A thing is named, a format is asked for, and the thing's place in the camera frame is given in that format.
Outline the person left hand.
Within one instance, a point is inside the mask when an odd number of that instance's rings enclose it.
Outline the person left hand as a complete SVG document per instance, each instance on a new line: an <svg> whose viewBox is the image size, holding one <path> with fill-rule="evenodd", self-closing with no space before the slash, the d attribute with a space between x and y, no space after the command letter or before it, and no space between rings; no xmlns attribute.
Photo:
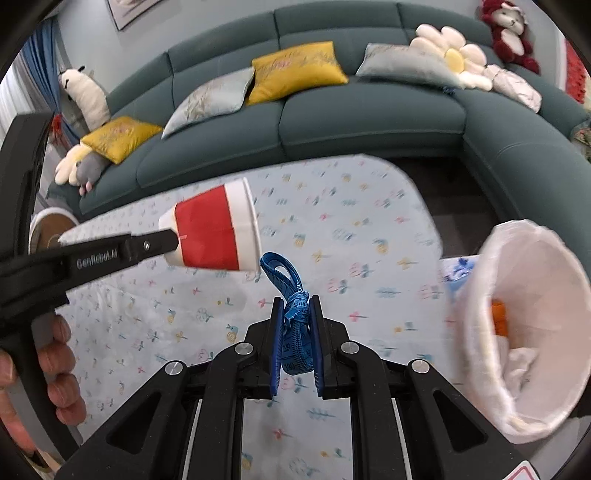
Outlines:
<svg viewBox="0 0 591 480"><path fill-rule="evenodd" d="M55 380L40 366L38 353L54 340L52 320L45 313L34 320L17 320L1 331L1 349L12 358L16 383L8 388L8 397L24 429L41 451L59 462L68 460L82 444L74 426L63 424L48 396L48 385Z"/></svg>

